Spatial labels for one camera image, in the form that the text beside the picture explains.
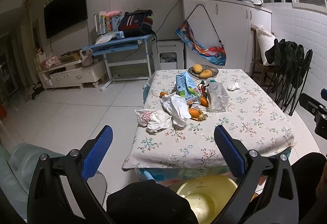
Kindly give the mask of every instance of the desk leg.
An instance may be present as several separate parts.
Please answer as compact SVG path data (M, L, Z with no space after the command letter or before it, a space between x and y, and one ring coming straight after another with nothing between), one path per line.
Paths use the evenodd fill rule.
M149 71L149 77L151 77L151 67L150 67L150 59L149 59L149 51L148 51L148 42L145 42L145 52L147 55L147 64L148 64L148 71Z
M104 84L103 87L101 87L101 91L105 91L107 89L107 87L111 84L112 82L112 75L110 72L110 68L109 68L109 63L108 63L108 58L107 58L107 54L103 54L103 60L104 60L104 64L106 65L106 70L107 70L107 75L108 75L108 82Z

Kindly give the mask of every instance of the pink plush toy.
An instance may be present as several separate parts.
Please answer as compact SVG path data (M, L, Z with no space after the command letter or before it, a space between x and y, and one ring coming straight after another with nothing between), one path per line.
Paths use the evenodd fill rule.
M106 14L106 17L107 17L107 18L110 18L110 17L120 17L121 14L122 14L121 11L111 11L111 12L108 12L108 13Z

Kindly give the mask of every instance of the wooden chair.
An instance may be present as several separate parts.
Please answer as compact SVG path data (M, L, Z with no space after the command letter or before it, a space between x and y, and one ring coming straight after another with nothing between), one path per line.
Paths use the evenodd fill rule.
M251 74L251 78L253 80L257 79L259 81L259 86L260 87L270 87L270 84L266 84L267 78L271 80L271 78L268 76L268 73L274 73L276 67L275 66L264 66L262 63L262 59L258 60L257 57L257 31L254 28L251 28L253 31L254 35L254 54L253 54L253 70ZM255 74L260 74L260 77L257 78L254 75Z

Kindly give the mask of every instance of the blue desk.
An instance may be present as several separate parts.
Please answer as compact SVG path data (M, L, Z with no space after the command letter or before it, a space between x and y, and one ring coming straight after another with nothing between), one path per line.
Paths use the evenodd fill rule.
M88 47L85 47L82 49L82 50L91 50L91 52L94 56L96 56L96 55L103 56L104 62L106 64L109 81L107 83L105 83L105 85L101 88L101 91L104 91L114 81L141 80L141 79L148 79L151 76L151 68L150 68L150 60L149 60L149 52L148 52L148 40L151 39L152 37L153 37L153 35L145 35L145 36L141 36L141 37L113 39L109 42L94 44L94 45L91 45L91 46L88 46ZM135 49L138 49L142 44L145 45L146 59L122 61L122 62L116 62L116 63L108 62L107 54L115 53L115 52L122 52L125 50L135 50ZM111 75L111 71L110 71L111 66L126 65L126 64L139 64L139 63L147 63L148 64L149 76L114 78Z

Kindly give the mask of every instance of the white storage box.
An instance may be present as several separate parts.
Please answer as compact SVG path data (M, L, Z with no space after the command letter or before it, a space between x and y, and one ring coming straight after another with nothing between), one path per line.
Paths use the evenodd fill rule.
M152 45L154 69L184 69L184 43L178 39L158 40Z

